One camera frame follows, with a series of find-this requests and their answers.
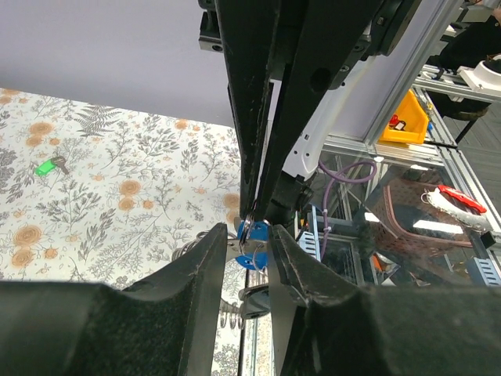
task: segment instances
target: metal key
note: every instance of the metal key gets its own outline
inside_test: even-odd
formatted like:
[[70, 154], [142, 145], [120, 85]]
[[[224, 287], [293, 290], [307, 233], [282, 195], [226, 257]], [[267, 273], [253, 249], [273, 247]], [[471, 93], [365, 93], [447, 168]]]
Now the metal key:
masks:
[[50, 161], [57, 167], [61, 168], [61, 171], [64, 173], [64, 175], [68, 175], [70, 173], [66, 168], [66, 166], [64, 165], [66, 163], [65, 157], [54, 157]]

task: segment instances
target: floral pattern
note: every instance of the floral pattern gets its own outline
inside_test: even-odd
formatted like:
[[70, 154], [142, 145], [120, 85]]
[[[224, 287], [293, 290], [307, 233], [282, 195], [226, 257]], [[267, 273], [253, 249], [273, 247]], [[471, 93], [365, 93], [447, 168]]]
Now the floral pattern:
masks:
[[[34, 170], [66, 158], [45, 176]], [[123, 289], [238, 216], [240, 158], [226, 127], [3, 89], [0, 279]], [[244, 270], [226, 266], [238, 302]], [[218, 329], [213, 374], [236, 374], [240, 331]]]

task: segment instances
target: purple cable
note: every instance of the purple cable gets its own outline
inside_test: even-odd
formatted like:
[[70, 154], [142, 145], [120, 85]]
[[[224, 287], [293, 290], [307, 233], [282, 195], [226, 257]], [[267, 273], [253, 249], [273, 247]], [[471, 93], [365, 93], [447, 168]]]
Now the purple cable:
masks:
[[[365, 178], [360, 178], [360, 179], [348, 179], [344, 176], [344, 174], [348, 171], [350, 171], [352, 168], [357, 167], [357, 166], [370, 166], [371, 171], [368, 176]], [[326, 253], [326, 248], [327, 248], [327, 237], [329, 236], [329, 233], [331, 231], [331, 228], [329, 226], [329, 216], [327, 215], [327, 198], [329, 197], [330, 190], [334, 183], [336, 181], [340, 183], [348, 183], [348, 184], [360, 184], [360, 183], [367, 183], [370, 180], [376, 176], [377, 173], [377, 165], [375, 161], [360, 161], [356, 162], [354, 164], [350, 164], [346, 167], [343, 167], [340, 171], [334, 172], [330, 171], [321, 161], [319, 161], [319, 167], [322, 171], [324, 171], [328, 176], [330, 176], [332, 179], [330, 180], [329, 184], [327, 184], [326, 191], [323, 194], [323, 200], [322, 200], [322, 206], [323, 206], [323, 242], [322, 242], [322, 250], [320, 251], [320, 259], [323, 259], [323, 256]]]

